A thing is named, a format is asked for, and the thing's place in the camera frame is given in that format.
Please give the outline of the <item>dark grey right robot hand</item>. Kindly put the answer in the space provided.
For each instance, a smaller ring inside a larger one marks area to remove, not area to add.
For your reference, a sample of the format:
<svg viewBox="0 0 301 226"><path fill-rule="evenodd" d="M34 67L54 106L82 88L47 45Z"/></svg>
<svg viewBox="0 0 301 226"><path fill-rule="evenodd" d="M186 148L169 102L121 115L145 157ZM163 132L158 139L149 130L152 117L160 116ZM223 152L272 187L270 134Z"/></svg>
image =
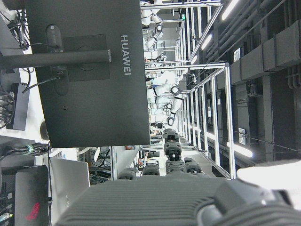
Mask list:
<svg viewBox="0 0 301 226"><path fill-rule="evenodd" d="M58 219L59 226L298 226L299 160L238 170L235 179L210 177L181 159L179 136L164 131L166 175L148 165L87 189Z"/></svg>

